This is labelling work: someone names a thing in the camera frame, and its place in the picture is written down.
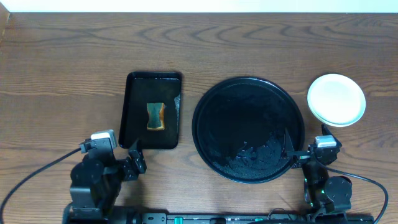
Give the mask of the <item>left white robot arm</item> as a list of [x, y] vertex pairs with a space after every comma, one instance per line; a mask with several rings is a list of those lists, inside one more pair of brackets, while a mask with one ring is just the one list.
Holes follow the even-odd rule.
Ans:
[[83, 160], [71, 171], [72, 202], [64, 209], [63, 223], [142, 223], [132, 207], [115, 206], [123, 182], [137, 180], [146, 172], [141, 140], [116, 159], [110, 138], [86, 139], [80, 144]]

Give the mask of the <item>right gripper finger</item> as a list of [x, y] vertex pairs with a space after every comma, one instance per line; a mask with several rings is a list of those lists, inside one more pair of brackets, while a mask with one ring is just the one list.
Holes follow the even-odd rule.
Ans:
[[284, 149], [283, 149], [283, 157], [293, 157], [294, 156], [294, 147], [292, 144], [292, 140], [287, 128], [285, 128], [285, 136], [284, 136]]
[[321, 129], [322, 129], [322, 135], [323, 136], [332, 136], [333, 135], [325, 124], [321, 125]]

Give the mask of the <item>orange green sponge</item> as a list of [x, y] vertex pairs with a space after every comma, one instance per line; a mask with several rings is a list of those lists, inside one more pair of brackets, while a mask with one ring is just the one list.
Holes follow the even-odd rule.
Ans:
[[147, 122], [147, 130], [161, 131], [165, 129], [164, 112], [165, 112], [164, 103], [147, 104], [147, 113], [149, 117]]

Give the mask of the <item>pale blue plate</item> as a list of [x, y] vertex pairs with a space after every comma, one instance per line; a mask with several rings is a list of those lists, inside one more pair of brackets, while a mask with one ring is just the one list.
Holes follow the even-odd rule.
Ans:
[[356, 123], [366, 110], [361, 87], [354, 80], [335, 73], [313, 81], [307, 92], [307, 103], [317, 119], [334, 127]]

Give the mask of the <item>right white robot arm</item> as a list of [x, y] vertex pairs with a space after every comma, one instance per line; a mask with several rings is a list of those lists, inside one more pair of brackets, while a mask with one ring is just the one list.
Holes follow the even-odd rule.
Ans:
[[343, 176], [329, 176], [327, 166], [337, 160], [342, 144], [323, 124], [322, 135], [306, 151], [296, 151], [285, 131], [282, 157], [292, 160], [293, 169], [302, 169], [304, 197], [320, 215], [345, 212], [351, 208], [352, 182]]

